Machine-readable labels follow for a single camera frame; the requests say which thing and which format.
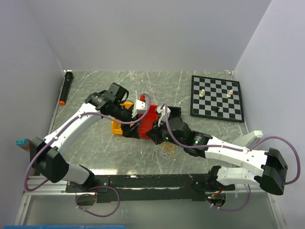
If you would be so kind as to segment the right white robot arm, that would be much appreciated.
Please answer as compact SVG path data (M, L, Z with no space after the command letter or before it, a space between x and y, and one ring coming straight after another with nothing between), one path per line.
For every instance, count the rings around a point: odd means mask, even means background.
M178 117L168 122L155 121L146 134L157 145L171 142L191 156L233 164L232 168L214 166L209 171L207 183L211 190L240 184L259 186L273 195L280 196L284 193L288 165L277 149L253 150L230 144L190 129Z

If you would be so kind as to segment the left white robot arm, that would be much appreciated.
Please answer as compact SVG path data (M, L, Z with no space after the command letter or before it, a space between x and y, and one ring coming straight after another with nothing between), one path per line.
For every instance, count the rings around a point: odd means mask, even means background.
M94 173L82 165L69 164L62 154L102 118L124 125L140 122L142 118L136 106L147 110L150 100L138 100L127 109L122 104L123 98L128 95L129 92L116 83L112 83L108 90L90 94L80 109L57 130L43 139L36 137L31 140L28 169L35 169L52 183L64 180L77 184L84 192L92 190Z

